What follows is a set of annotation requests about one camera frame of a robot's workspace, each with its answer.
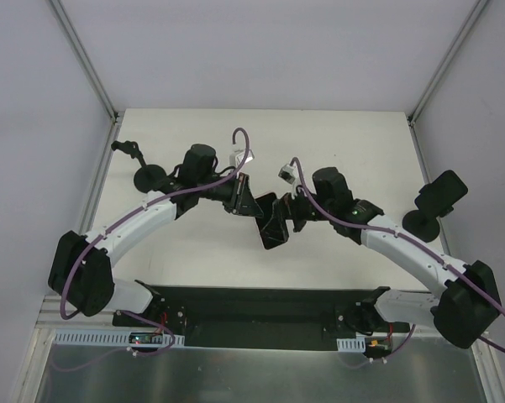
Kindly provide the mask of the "pink case smartphone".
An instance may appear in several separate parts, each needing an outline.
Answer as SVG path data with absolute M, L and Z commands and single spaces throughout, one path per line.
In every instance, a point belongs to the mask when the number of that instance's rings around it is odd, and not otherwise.
M 283 245 L 289 239 L 286 219 L 281 210 L 281 201 L 274 192 L 255 199 L 262 210 L 262 216 L 255 219 L 260 240 L 265 250 Z

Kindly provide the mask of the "black round-base phone stand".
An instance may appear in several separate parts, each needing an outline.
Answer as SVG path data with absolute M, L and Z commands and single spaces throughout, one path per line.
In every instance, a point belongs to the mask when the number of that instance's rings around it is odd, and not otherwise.
M 451 207 L 437 217 L 426 217 L 420 210 L 412 210 L 404 215 L 402 227 L 425 243 L 431 243 L 440 235 L 439 219 L 446 217 L 454 208 Z

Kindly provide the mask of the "black case smartphone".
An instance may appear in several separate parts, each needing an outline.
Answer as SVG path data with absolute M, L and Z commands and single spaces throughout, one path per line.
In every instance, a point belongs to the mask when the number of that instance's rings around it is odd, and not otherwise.
M 426 217 L 445 217 L 468 191 L 465 182 L 453 170 L 446 170 L 426 184 L 414 202 Z

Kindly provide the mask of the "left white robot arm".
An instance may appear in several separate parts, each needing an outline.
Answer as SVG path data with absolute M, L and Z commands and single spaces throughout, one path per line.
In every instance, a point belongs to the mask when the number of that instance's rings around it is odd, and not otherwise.
M 69 231 L 61 236 L 48 279 L 49 287 L 60 295 L 60 316 L 71 320 L 82 314 L 92 317 L 105 309 L 131 311 L 141 326 L 150 327 L 160 319 L 155 292 L 140 280 L 121 280 L 114 266 L 133 247 L 159 228 L 175 222 L 200 200 L 222 204 L 230 214 L 262 217 L 243 166 L 253 158 L 249 147 L 237 149 L 230 165 L 217 171 L 214 148 L 194 144 L 172 172 L 145 162 L 135 142 L 114 142 L 120 150 L 140 162 L 134 174 L 135 188 L 144 193 L 141 203 L 115 222 L 87 233 Z

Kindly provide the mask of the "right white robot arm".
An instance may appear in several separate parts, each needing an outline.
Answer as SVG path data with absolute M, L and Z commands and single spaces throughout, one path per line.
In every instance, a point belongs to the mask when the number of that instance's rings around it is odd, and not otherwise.
M 345 313 L 345 318 L 357 318 L 357 332 L 377 332 L 390 322 L 406 322 L 433 327 L 457 348 L 469 348 L 499 317 L 501 301 L 488 265 L 480 260 L 467 264 L 428 247 L 379 207 L 354 198 L 334 167 L 313 174 L 314 191 L 305 188 L 297 173 L 296 166 L 285 165 L 279 176 L 292 191 L 257 198 L 264 217 L 256 222 L 265 249 L 289 239 L 288 222 L 297 233 L 307 222 L 327 221 L 337 234 L 385 256 L 426 288 L 424 293 L 377 288 Z

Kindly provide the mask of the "black gooseneck phone stand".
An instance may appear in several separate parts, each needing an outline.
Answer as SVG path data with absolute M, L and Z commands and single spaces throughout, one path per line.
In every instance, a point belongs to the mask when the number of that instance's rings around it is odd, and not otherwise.
M 112 151 L 120 151 L 133 160 L 138 160 L 139 168 L 134 174 L 134 187 L 148 193 L 159 188 L 161 182 L 167 177 L 165 170 L 159 165 L 147 164 L 137 142 L 114 140 L 110 148 Z

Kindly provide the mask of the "right aluminium frame post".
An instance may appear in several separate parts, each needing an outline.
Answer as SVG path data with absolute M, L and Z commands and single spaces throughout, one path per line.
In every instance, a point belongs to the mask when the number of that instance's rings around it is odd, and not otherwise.
M 444 80 L 450 67 L 453 65 L 455 58 L 461 52 L 469 36 L 474 31 L 482 15 L 486 12 L 491 3 L 492 1 L 490 0 L 477 0 L 472 5 L 469 13 L 466 15 L 463 23 L 450 42 L 449 47 L 445 51 L 445 54 L 435 68 L 434 73 L 423 90 L 423 93 L 419 97 L 414 108 L 408 114 L 408 125 L 410 128 L 416 124 L 423 114 L 424 109 L 431 101 L 432 96 L 436 93 L 440 83 Z

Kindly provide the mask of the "aluminium frame post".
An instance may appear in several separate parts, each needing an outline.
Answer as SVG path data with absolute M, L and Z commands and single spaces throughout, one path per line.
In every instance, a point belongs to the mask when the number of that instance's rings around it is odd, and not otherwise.
M 436 93 L 440 83 L 444 80 L 450 67 L 453 65 L 455 58 L 461 52 L 469 36 L 474 31 L 482 15 L 486 12 L 491 3 L 492 1 L 490 0 L 477 0 L 472 5 L 469 13 L 466 15 L 463 23 L 450 42 L 449 47 L 445 51 L 445 54 L 435 68 L 434 73 L 423 90 L 423 93 L 419 97 L 414 108 L 408 114 L 408 125 L 410 128 L 416 124 L 423 114 L 424 109 L 431 101 L 432 96 Z
M 110 121 L 112 123 L 116 123 L 120 117 L 119 110 L 115 107 L 113 101 L 108 95 L 108 92 L 106 91 L 106 88 L 104 87 L 103 82 L 92 63 L 91 58 L 82 43 L 82 39 L 77 33 L 63 2 L 60 0 L 48 0 L 46 3 L 59 24 L 60 29 L 76 58 L 77 64 L 80 66 L 84 76 L 87 78 L 87 81 L 93 89 L 103 110 L 108 115 Z

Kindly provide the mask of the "left aluminium frame post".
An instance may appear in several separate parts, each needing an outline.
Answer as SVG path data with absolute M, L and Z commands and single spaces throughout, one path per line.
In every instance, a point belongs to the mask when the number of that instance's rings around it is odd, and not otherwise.
M 103 110 L 108 115 L 110 121 L 112 123 L 116 123 L 120 117 L 119 110 L 115 107 L 113 101 L 108 95 L 108 92 L 106 91 L 106 88 L 104 87 L 103 82 L 92 63 L 91 58 L 82 43 L 82 39 L 77 33 L 63 2 L 60 0 L 48 0 L 46 3 L 59 24 L 60 29 L 76 58 L 77 64 L 80 66 L 84 76 L 87 78 L 87 81 L 93 89 Z

